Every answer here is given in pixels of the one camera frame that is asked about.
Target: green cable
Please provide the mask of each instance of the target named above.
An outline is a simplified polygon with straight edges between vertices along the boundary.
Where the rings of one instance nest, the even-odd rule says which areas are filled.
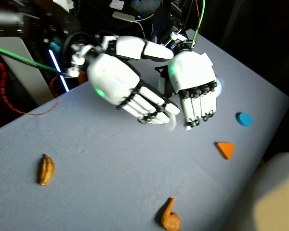
[[[27,63],[29,63],[29,64],[38,66],[38,67],[40,67],[40,68],[43,68],[43,69],[46,69],[46,70],[49,70],[49,71],[52,71],[52,72],[60,73],[60,72],[57,71],[57,69],[55,69],[55,68],[52,68],[52,67],[50,67],[50,66],[46,66],[46,65],[44,65],[44,64],[40,64],[40,63],[38,63],[38,62],[32,61],[32,60],[27,59],[27,58],[25,58],[25,57],[23,57],[23,56],[21,56],[21,55],[19,55],[19,54],[15,54],[15,53],[13,53],[13,52],[11,52],[11,51],[7,51],[7,50],[5,50],[5,49],[3,49],[3,48],[0,48],[0,53],[6,54],[6,55],[11,56],[11,57],[14,57],[15,59],[22,60],[22,61],[27,62]]]
[[[193,37],[193,41],[194,41],[194,42],[196,42],[196,37],[197,37],[197,35],[198,35],[199,27],[200,27],[201,22],[202,22],[202,19],[203,19],[204,7],[205,7],[205,0],[202,0],[201,17],[200,17],[199,24],[198,24],[198,26],[197,26],[197,29],[196,29],[195,34],[194,34],[194,37]]]

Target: orange triangular block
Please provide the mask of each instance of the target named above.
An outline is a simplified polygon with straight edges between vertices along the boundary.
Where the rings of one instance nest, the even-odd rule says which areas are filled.
[[[216,147],[226,160],[232,157],[233,151],[235,150],[234,143],[217,143]]]

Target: gray table surface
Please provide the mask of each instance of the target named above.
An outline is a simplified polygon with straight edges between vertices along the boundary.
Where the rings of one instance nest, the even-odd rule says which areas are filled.
[[[155,216],[168,197],[176,198],[173,211],[183,231],[220,229],[289,97],[202,36],[197,51],[211,58],[225,89],[216,115],[191,131],[185,131],[182,114],[174,131],[141,125],[100,98],[90,83],[60,96],[54,111],[0,128],[0,231],[163,230]],[[153,67],[162,64],[131,63],[157,85]],[[252,126],[240,126],[237,112],[251,114]],[[217,141],[236,144],[232,159],[223,159]],[[42,154],[56,167],[45,187],[37,184]]]

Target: beige object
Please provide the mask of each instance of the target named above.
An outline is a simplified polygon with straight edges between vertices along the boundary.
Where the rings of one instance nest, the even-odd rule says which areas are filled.
[[[289,178],[257,202],[254,219],[257,231],[289,231]]]
[[[161,219],[162,226],[168,231],[178,231],[181,227],[181,221],[178,214],[171,213],[174,201],[175,201],[174,198],[170,199],[170,202],[167,208],[165,209]]]
[[[53,177],[54,164],[53,161],[46,154],[43,155],[43,166],[40,173],[40,185],[46,185]]]

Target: blue bottle cap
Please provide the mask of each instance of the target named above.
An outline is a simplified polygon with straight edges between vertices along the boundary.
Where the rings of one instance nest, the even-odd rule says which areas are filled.
[[[252,118],[247,113],[238,113],[236,119],[237,122],[244,127],[248,127],[252,124]]]

